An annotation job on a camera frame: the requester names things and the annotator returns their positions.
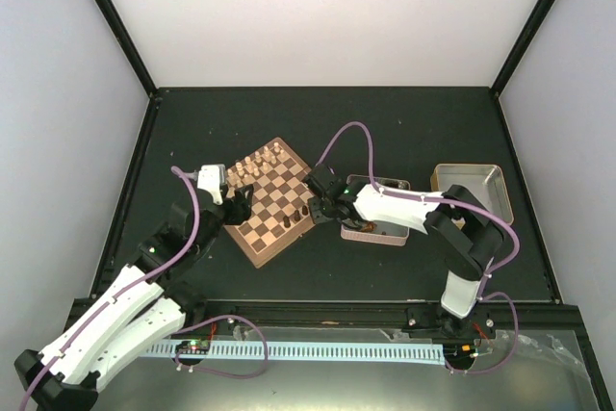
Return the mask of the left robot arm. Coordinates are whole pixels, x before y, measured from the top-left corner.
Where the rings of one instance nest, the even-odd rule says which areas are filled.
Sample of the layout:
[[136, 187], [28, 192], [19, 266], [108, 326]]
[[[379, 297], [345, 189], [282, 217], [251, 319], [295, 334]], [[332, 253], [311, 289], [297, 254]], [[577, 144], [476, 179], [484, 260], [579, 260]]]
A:
[[24, 350], [14, 367], [24, 388], [19, 405], [90, 410], [110, 382], [164, 338], [217, 323], [206, 300], [183, 280], [221, 228], [251, 216], [252, 186], [206, 208], [192, 185], [192, 208], [166, 223], [138, 249], [108, 290], [64, 334], [40, 351]]

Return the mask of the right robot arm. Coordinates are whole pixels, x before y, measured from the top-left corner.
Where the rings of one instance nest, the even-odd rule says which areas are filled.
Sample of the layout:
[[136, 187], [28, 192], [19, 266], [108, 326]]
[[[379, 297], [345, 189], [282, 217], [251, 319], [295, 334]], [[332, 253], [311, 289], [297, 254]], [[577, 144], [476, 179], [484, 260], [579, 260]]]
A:
[[448, 269], [437, 314], [440, 330], [458, 337], [472, 326], [482, 283], [505, 237], [468, 189], [417, 193], [371, 179], [347, 182], [324, 165], [302, 182], [313, 194], [308, 210], [315, 224], [337, 221], [364, 234], [380, 234], [388, 224], [425, 234]]

